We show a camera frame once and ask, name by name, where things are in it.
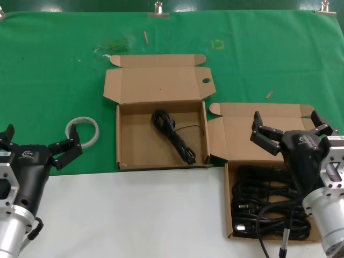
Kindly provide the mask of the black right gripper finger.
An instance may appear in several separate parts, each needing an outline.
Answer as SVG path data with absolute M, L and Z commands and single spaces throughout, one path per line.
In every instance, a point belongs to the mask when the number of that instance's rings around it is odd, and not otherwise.
M 311 120 L 314 124 L 314 129 L 310 130 L 310 132 L 315 134 L 316 136 L 320 137 L 322 135 L 338 135 L 339 131 L 336 128 L 332 127 L 325 118 L 321 117 L 316 110 L 312 111 Z
M 264 126 L 260 113 L 258 111 L 254 113 L 250 141 L 276 156 L 281 151 L 280 142 L 282 136 L 283 131 Z

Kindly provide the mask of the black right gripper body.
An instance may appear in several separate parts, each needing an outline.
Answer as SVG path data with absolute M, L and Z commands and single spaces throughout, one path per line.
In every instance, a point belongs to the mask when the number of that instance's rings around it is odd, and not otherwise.
M 290 130 L 282 136 L 279 145 L 284 164 L 291 173 L 298 194 L 303 198 L 318 189 L 325 194 L 320 171 L 326 148 L 320 144 L 320 137 L 331 134 L 331 130 Z

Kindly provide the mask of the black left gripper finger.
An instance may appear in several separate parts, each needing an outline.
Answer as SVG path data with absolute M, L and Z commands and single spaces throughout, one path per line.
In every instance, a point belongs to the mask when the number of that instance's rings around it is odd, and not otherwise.
M 15 134 L 15 128 L 12 124 L 9 124 L 7 129 L 1 132 L 0 148 L 4 151 L 13 151 L 16 149 L 16 144 L 12 143 L 12 138 Z
M 76 125 L 72 125 L 69 132 L 69 139 L 51 144 L 48 146 L 52 154 L 51 165 L 61 170 L 76 158 L 82 155 L 80 137 Z

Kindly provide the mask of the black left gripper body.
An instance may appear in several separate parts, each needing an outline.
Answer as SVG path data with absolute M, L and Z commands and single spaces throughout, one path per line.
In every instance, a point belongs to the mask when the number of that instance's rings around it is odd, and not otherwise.
M 9 163 L 19 183 L 19 190 L 13 202 L 37 215 L 44 187 L 49 178 L 52 153 L 44 145 L 1 144 L 1 163 Z

